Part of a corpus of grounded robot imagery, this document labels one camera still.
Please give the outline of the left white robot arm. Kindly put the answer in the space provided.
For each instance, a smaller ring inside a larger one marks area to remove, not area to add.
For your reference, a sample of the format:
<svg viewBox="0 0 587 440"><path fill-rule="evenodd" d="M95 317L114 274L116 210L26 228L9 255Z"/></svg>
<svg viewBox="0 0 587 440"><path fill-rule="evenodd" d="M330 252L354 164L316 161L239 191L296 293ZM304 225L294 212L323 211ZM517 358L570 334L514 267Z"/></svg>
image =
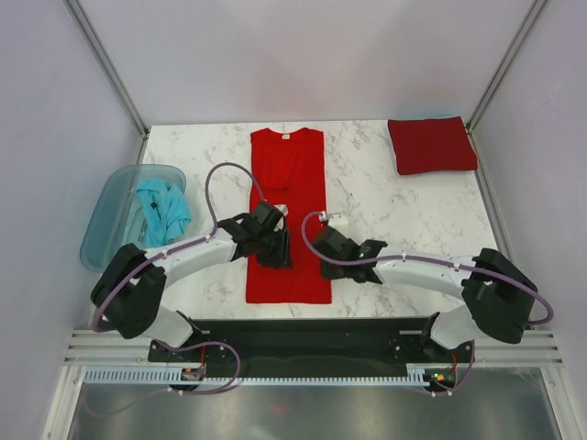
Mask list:
<svg viewBox="0 0 587 440"><path fill-rule="evenodd" d="M181 360L201 350L201 338L187 317L161 305L166 289L207 268L254 258L270 269L293 266L285 204L259 202L250 213L215 224L209 235L167 247L121 247L91 292L96 333L116 331L125 339L147 336Z"/></svg>

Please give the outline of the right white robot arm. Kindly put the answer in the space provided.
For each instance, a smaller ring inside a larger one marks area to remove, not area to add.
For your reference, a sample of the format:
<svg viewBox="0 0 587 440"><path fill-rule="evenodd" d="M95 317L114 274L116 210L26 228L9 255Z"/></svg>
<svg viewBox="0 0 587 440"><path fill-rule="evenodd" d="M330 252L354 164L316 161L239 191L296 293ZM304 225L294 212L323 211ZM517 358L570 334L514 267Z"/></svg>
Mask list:
<svg viewBox="0 0 587 440"><path fill-rule="evenodd" d="M488 336L515 345L530 322L536 285L501 252L484 247L473 257L405 254L381 240L358 244L325 226L310 242L326 280L398 284L445 293L462 301L433 313L419 337L422 354L443 359L464 343Z"/></svg>

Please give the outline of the bright red t shirt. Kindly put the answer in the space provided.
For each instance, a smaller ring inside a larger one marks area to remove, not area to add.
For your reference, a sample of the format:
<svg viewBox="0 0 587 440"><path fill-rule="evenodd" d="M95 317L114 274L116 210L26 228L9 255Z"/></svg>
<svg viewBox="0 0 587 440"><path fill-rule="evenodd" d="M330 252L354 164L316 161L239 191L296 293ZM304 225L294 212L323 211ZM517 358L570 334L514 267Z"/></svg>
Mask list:
<svg viewBox="0 0 587 440"><path fill-rule="evenodd" d="M250 134L251 171L265 199L287 207L290 229L289 269L263 268L248 262L248 303L330 304L331 283L320 275L320 259L302 239L302 222L327 208L324 133L300 128L278 133L268 128Z"/></svg>

